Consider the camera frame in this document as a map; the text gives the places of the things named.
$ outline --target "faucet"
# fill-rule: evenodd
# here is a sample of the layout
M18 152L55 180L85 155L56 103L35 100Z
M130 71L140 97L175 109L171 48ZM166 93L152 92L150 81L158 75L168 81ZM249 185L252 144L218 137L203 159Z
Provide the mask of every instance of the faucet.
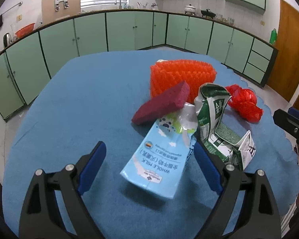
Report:
M120 6L119 6L119 9L122 9L122 0L120 0Z

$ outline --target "white pot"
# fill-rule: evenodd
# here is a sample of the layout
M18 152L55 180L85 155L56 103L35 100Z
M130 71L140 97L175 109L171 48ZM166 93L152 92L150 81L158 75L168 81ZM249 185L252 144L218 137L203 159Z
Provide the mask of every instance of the white pot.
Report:
M185 6L185 12L186 13L195 13L196 8L192 6L191 4Z

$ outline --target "red sponge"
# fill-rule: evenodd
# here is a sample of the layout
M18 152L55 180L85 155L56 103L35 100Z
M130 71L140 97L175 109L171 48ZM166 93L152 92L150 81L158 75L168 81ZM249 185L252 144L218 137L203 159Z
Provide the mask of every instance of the red sponge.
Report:
M136 125L140 125L182 109L187 101L189 90L190 88L186 81L182 81L167 89L143 104L134 114L132 122Z

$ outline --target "silver screw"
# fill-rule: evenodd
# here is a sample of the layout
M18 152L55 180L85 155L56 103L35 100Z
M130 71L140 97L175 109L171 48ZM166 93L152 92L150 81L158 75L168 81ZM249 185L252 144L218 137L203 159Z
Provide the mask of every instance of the silver screw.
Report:
M72 171L72 170L74 169L74 165L73 165L73 164L68 164L68 165L65 167L65 169L66 169L67 171Z
M259 176L264 176L265 175L265 172L263 170L261 170L261 169L259 169L257 171L257 173L258 173Z
M43 173L42 169L37 169L37 170L35 171L35 175L36 175L36 176L40 176L42 173Z
M234 167L232 164L227 164L227 165L226 165L226 169L227 169L228 171L232 172L232 171L235 169L235 167Z

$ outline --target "white tile wall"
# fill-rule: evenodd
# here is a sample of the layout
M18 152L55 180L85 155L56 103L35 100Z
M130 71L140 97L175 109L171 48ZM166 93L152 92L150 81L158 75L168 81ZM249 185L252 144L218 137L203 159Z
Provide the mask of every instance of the white tile wall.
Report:
M267 40L268 31L264 30L266 35L263 35L261 26L262 15L225 0L163 0L163 10L183 13L184 7L189 4L196 8L196 15L198 16L202 15L201 10L210 9L214 13L221 14L225 19L233 18L236 27Z

